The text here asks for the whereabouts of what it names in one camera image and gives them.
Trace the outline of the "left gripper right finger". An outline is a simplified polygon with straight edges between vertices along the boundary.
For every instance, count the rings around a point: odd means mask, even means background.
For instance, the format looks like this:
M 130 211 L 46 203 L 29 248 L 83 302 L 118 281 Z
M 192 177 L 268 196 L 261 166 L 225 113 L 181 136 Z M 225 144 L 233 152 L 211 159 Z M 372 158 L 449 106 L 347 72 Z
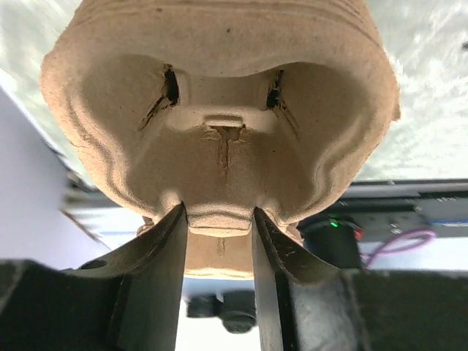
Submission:
M 263 350 L 465 350 L 467 274 L 329 265 L 254 210 Z

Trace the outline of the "brown pulp cup carrier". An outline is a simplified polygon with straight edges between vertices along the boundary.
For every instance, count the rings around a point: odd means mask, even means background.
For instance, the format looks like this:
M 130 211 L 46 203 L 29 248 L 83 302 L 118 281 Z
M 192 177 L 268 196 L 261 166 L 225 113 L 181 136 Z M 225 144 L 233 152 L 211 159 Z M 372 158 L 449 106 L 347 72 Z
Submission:
M 83 1 L 40 89 L 107 197 L 185 205 L 194 278 L 252 278 L 254 209 L 299 241 L 400 116 L 364 1 Z

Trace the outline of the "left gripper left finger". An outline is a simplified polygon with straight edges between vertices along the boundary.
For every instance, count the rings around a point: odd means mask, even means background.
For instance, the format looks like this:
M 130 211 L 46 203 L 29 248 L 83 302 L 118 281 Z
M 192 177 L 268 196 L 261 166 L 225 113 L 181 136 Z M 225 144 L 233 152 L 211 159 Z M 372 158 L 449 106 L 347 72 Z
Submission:
M 1 261 L 3 350 L 173 350 L 185 208 L 77 269 Z

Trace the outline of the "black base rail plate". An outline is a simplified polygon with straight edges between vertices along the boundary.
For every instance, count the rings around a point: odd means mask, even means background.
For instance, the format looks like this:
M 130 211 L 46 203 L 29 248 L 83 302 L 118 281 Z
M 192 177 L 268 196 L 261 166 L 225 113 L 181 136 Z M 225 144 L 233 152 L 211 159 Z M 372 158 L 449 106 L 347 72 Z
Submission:
M 297 228 L 322 259 L 354 236 L 365 268 L 465 271 L 467 180 L 355 183 Z

